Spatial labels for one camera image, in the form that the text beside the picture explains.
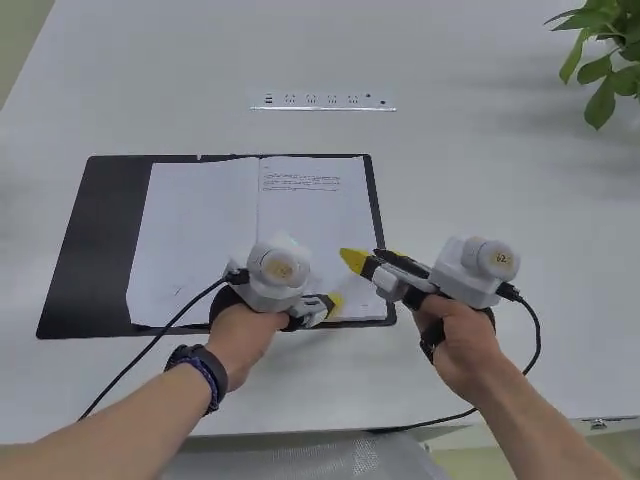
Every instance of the paper page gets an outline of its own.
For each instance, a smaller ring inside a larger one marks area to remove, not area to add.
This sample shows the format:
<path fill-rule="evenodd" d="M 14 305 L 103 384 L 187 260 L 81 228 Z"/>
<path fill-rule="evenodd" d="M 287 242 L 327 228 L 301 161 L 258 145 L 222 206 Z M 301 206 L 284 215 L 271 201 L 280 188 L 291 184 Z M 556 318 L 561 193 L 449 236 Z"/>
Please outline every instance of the paper page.
<path fill-rule="evenodd" d="M 338 290 L 339 319 L 382 319 L 385 302 L 340 258 L 341 247 L 376 247 L 362 158 L 270 157 L 260 160 L 258 238 L 287 232 L 311 250 L 308 293 Z"/>
<path fill-rule="evenodd" d="M 256 158 L 153 165 L 127 289 L 132 323 L 164 326 L 220 278 L 233 252 L 251 248 L 258 166 Z M 207 323 L 212 298 L 176 325 Z"/>

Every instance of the white table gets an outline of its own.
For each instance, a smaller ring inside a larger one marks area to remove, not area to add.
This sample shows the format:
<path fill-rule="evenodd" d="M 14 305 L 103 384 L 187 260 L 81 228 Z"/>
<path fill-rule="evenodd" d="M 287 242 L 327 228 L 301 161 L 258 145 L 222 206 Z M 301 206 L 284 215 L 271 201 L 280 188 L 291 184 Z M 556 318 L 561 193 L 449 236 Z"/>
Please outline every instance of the white table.
<path fill-rule="evenodd" d="M 572 6 L 560 3 L 58 0 L 0 113 L 0 443 L 73 421 L 148 341 L 35 338 L 93 153 L 370 153 L 388 245 L 429 262 L 449 235 L 477 233 L 522 253 L 543 395 L 569 417 L 639 413 L 640 159 L 624 131 L 637 105 L 601 133 L 584 124 L 589 92 L 556 75 L 573 36 L 541 25 Z M 250 112 L 254 88 L 387 91 L 398 112 Z M 497 315 L 524 366 L 531 321 L 515 305 Z M 393 328 L 278 335 L 195 434 L 383 427 L 465 407 L 402 312 Z"/>

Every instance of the floor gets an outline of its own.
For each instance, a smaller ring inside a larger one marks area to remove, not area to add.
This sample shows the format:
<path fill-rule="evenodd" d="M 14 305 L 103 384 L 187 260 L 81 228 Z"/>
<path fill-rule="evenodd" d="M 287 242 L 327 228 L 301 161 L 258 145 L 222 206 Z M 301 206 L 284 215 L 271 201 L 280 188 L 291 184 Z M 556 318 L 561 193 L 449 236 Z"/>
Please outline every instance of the floor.
<path fill-rule="evenodd" d="M 54 0 L 0 0 L 0 109 L 11 91 Z M 466 448 L 491 443 L 485 427 L 445 433 L 431 430 L 421 440 L 429 445 L 436 462 L 453 479 L 513 479 L 502 452 L 495 447 Z M 590 437 L 590 443 L 607 455 L 626 478 L 640 479 L 640 434 L 637 431 Z"/>

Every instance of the power outlet strip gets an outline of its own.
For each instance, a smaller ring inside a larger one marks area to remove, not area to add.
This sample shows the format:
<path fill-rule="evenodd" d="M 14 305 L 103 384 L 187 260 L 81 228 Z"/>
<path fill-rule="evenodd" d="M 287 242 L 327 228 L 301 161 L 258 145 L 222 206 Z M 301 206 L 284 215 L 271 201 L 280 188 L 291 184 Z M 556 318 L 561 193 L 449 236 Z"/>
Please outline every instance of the power outlet strip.
<path fill-rule="evenodd" d="M 251 110 L 395 112 L 387 95 L 373 92 L 278 91 L 251 95 Z"/>

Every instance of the cord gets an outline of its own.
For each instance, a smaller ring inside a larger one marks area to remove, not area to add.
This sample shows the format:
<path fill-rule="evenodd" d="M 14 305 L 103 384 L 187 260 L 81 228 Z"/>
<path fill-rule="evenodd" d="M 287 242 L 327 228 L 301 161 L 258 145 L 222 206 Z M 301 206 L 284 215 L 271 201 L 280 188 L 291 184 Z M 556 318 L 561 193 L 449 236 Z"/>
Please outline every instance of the cord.
<path fill-rule="evenodd" d="M 149 350 L 151 350 L 153 346 L 156 343 L 158 343 L 162 337 L 165 336 L 165 334 L 169 331 L 169 329 L 173 325 L 175 325 L 175 323 L 178 320 L 180 320 L 180 318 L 182 318 L 182 316 L 185 313 L 187 313 L 191 307 L 193 307 L 202 298 L 209 295 L 212 291 L 214 291 L 216 288 L 218 288 L 220 285 L 222 285 L 224 282 L 228 280 L 229 280 L 229 276 L 222 277 L 217 282 L 205 288 L 202 292 L 200 292 L 198 295 L 193 297 L 193 299 L 191 299 L 189 303 L 187 303 L 184 307 L 182 307 L 182 310 L 180 310 L 171 320 L 169 320 L 169 322 L 164 327 L 162 327 L 162 330 L 160 330 L 160 332 L 158 332 L 158 334 L 153 338 L 153 340 L 149 342 L 149 345 L 144 347 L 142 351 L 138 355 L 136 355 L 136 357 L 133 360 L 131 360 L 131 362 L 126 367 L 124 367 L 122 371 L 118 375 L 116 375 L 116 377 L 113 380 L 111 380 L 111 383 L 109 383 L 109 385 L 107 385 L 105 389 L 102 390 L 102 392 L 100 392 L 100 394 L 91 403 L 91 405 L 89 405 L 89 407 L 84 411 L 84 413 L 80 415 L 80 418 L 78 419 L 78 421 L 89 416 L 89 414 L 93 411 L 93 409 L 96 408 L 96 406 L 100 403 L 100 400 L 102 400 L 105 397 L 105 395 L 111 391 L 111 389 L 122 379 L 122 377 L 124 377 L 127 374 L 129 370 L 135 367 L 136 364 L 140 360 L 142 360 L 142 357 L 144 357 L 147 353 L 149 353 Z"/>
<path fill-rule="evenodd" d="M 522 374 L 526 375 L 531 371 L 533 366 L 536 364 L 536 362 L 538 361 L 538 358 L 540 358 L 540 353 L 542 351 L 542 335 L 540 332 L 541 330 L 540 319 L 538 318 L 538 315 L 536 315 L 536 312 L 533 309 L 533 307 L 529 305 L 529 303 L 520 296 L 520 293 L 515 289 L 515 287 L 511 286 L 510 284 L 503 284 L 503 286 L 504 286 L 503 291 L 500 292 L 500 289 L 499 289 L 498 294 L 501 297 L 506 298 L 507 300 L 511 300 L 512 302 L 517 302 L 520 305 L 522 305 L 527 310 L 529 315 L 531 315 L 531 319 L 533 320 L 533 325 L 535 328 L 535 337 L 536 337 L 536 349 L 535 349 L 535 352 L 533 353 L 533 356 L 531 357 L 531 360 L 529 360 L 529 363 L 527 364 L 527 366 L 524 368 L 524 370 L 522 370 Z M 451 420 L 459 420 L 461 418 L 471 415 L 476 411 L 477 411 L 477 408 L 470 408 L 469 410 L 465 410 L 464 412 L 457 413 L 455 415 L 450 415 L 448 417 L 436 418 L 435 420 L 428 420 L 426 422 L 419 422 L 419 423 L 414 423 L 411 425 L 403 425 L 399 427 L 376 428 L 376 429 L 369 430 L 369 432 L 375 433 L 375 434 L 405 432 L 407 430 L 413 430 L 414 428 L 429 427 L 431 425 L 437 425 L 439 423 L 445 423 Z"/>

